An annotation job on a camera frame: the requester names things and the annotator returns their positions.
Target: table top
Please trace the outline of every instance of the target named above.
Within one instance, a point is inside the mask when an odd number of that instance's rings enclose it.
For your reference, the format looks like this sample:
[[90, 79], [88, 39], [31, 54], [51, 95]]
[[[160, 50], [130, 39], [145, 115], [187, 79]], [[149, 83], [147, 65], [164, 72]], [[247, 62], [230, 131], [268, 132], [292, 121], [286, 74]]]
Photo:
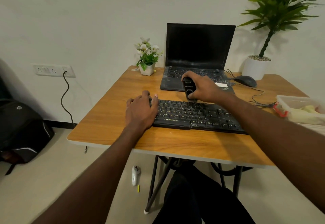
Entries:
[[[155, 68], [156, 72], [151, 76], [141, 75], [138, 70], [132, 71], [135, 68], [130, 66], [124, 72], [71, 131], [68, 140], [96, 147], [112, 145], [124, 128], [126, 101], [140, 95], [143, 90], [150, 91], [152, 95], [157, 93], [159, 99], [187, 101], [184, 92], [160, 89], [164, 68]], [[252, 100], [253, 95], [260, 93], [241, 85], [233, 88], [235, 94], [245, 101]], [[257, 81], [257, 89], [265, 91], [263, 95], [255, 97], [261, 103], [273, 103], [277, 95], [307, 96], [275, 74], [265, 74], [262, 80]], [[273, 109], [265, 110], [275, 114]], [[134, 151], [259, 168], [274, 166], [254, 140], [242, 134], [151, 127], [138, 141]]]

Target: laptop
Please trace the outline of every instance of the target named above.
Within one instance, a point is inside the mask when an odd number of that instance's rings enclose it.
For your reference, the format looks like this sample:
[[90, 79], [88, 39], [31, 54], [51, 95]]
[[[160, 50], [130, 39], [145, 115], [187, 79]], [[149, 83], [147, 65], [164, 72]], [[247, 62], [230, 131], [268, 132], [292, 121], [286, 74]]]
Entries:
[[166, 67], [161, 90], [184, 91], [182, 75], [207, 75], [225, 91], [234, 92], [224, 73], [235, 25], [167, 24]]

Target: floor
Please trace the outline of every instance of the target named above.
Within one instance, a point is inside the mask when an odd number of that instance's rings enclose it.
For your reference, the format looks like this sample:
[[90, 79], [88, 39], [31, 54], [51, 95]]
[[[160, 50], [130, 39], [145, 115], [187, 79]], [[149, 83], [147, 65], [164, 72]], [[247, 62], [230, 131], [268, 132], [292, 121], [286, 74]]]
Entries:
[[[30, 163], [18, 165], [5, 176], [9, 164], [0, 163], [0, 217], [2, 224], [30, 223], [103, 151], [70, 144], [70, 130], [55, 129], [56, 135], [46, 148]], [[131, 153], [122, 174], [106, 223], [152, 223], [164, 199], [168, 175], [151, 212], [143, 211], [154, 162], [153, 155]], [[131, 183], [133, 165], [141, 168], [140, 193]], [[206, 175], [219, 181], [219, 176], [206, 162], [195, 165]], [[158, 174], [163, 165], [158, 164]], [[231, 188], [233, 177], [226, 177]], [[278, 169], [252, 169], [243, 173], [239, 199], [256, 223], [325, 223], [325, 215], [306, 199]]]

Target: black pants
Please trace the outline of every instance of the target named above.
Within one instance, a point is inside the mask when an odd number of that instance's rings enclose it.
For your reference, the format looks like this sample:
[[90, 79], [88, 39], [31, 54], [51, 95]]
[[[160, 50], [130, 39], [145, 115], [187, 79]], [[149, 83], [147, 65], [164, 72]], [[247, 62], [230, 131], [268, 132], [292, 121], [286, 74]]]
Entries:
[[175, 171], [158, 223], [255, 223], [235, 195], [201, 173], [195, 166]]

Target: white plastic box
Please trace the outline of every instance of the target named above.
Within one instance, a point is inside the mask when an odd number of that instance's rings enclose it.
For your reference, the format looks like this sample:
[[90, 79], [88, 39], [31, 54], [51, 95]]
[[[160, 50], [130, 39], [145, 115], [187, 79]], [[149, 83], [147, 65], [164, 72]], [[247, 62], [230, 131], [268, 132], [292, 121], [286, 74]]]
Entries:
[[[292, 112], [292, 109], [300, 109], [307, 105], [313, 105], [319, 113], [306, 112], [297, 115], [296, 112]], [[274, 110], [281, 117], [286, 117], [292, 122], [325, 135], [325, 104], [322, 101], [307, 97], [277, 95], [277, 103], [274, 105]]]

